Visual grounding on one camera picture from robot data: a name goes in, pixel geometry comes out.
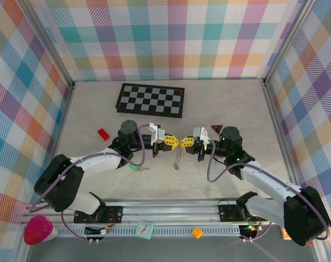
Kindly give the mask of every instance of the black and white checkerboard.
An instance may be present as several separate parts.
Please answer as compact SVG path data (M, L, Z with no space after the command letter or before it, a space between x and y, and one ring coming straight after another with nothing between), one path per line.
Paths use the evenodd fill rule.
M117 112L182 117L184 88L124 83L116 104Z

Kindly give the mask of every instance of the small red triangle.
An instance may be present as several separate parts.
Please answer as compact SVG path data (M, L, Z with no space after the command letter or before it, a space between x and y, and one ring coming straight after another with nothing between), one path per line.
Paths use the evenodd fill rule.
M215 132L219 135L220 134L220 131L222 129L222 124L221 125L216 125L216 126L211 126Z

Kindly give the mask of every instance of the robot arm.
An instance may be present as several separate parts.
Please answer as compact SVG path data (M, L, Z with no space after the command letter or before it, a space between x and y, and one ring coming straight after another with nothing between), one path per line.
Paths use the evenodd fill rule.
M89 195L78 192L83 175L89 177L99 172L123 167L127 160L132 159L133 150L140 150L142 146L145 150L152 150L155 157L159 151L171 151L180 145L185 152L198 154L199 162L204 160L205 155L225 158L226 166L233 165L228 170L232 175L253 184L272 197L273 200L267 200L255 192L248 192L238 198L237 208L243 218L257 216L276 223L284 227L297 244L305 246L321 235L325 228L313 209L302 199L304 198L327 225L331 225L317 191L312 187L303 189L283 181L274 174L268 173L269 175L266 176L266 170L262 165L243 150L243 139L237 128L224 128L218 141L210 140L204 128L195 128L194 135L182 141L165 134L160 126L151 123L148 128L152 134L141 135L134 121L125 121L112 144L101 152L76 158L56 156L38 179L34 191L39 195L49 191L43 199L56 212L65 209L76 210L87 214L90 222L98 222L105 214L105 203L93 193ZM72 168L53 186L54 181L68 166Z
M92 193L79 192L83 175L91 177L100 172L125 166L126 160L133 158L133 150L141 150L142 144L145 150L152 150L153 157L157 156L159 151L172 150L171 146L164 143L165 131L160 126L150 123L148 129L151 130L151 135L141 135L137 124L128 120L122 123L118 136L112 144L101 152L84 157L68 158L62 154L54 157L34 185L34 191L42 196L52 187L43 199L56 212L66 209L78 210L93 215L94 219L98 220L97 211L102 208L103 203ZM60 174L71 165L73 167L53 186Z
M325 224L327 227L331 226L331 220L318 192L312 187L296 186L264 169L254 157L243 150L243 139L236 127L224 128L220 140L211 140L211 144L207 143L209 138L203 129L195 129L193 138L196 141L185 148L186 152L197 153L198 161L203 161L206 154L211 158L225 157L224 164L232 167L228 170L232 175L253 184L273 199L262 198L255 192L244 194L237 199L238 212L243 218L256 216L278 224L301 246L321 235L325 231ZM209 182L217 181L222 174L223 172L214 180L208 177Z

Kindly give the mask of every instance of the plaid wall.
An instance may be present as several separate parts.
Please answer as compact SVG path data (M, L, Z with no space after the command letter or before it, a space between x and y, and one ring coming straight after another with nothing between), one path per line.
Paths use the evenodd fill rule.
M0 261L50 161L69 91L15 0L0 1Z
M71 77L97 81L260 78L303 0L31 2Z
M331 216L331 0L317 1L271 92L298 178L318 190Z

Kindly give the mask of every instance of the marble surface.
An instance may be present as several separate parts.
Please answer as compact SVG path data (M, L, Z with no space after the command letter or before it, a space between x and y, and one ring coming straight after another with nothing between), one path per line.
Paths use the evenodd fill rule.
M134 120L138 125L153 122L178 138L192 135L203 126L211 139L218 135L213 124L236 126L243 137L244 149L268 170L287 179L278 141L259 80L174 80L136 81L138 84L185 88L182 119L117 113L116 101L122 82L79 82L74 91L58 153L67 157L84 156L107 147L121 123ZM104 128L111 139L104 142L97 130ZM83 178L80 190L92 191L101 198L233 198L253 190L251 184L227 173L218 182L207 182L209 157L182 152L179 170L173 167L177 151L160 152L156 158L147 151L143 165L150 170L137 172L128 166ZM142 153L135 153L139 163ZM211 177L224 168L213 162Z

